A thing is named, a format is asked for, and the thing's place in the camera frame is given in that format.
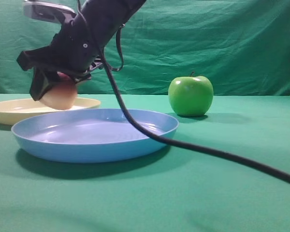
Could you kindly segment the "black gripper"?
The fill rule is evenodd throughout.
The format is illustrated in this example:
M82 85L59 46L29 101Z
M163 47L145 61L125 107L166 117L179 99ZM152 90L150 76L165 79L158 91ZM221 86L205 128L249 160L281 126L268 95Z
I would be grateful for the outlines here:
M91 80L91 74L84 75L98 56L98 51L90 33L96 33L96 41L100 43L99 47L103 47L104 13L31 12L25 15L61 24L60 31L54 35L49 45L24 50L17 57L22 70L35 67L29 90L34 101L39 101L60 80L73 84Z

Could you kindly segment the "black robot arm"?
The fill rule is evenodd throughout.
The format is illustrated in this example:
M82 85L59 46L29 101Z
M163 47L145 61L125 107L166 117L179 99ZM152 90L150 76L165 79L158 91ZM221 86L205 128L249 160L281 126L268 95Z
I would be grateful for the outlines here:
M22 51L17 63L22 70L34 69L29 93L34 101L60 82L59 73L75 83L103 67L99 54L111 38L142 7L143 0L87 0L76 13L71 8L41 0L23 2L24 15L61 25L50 45Z

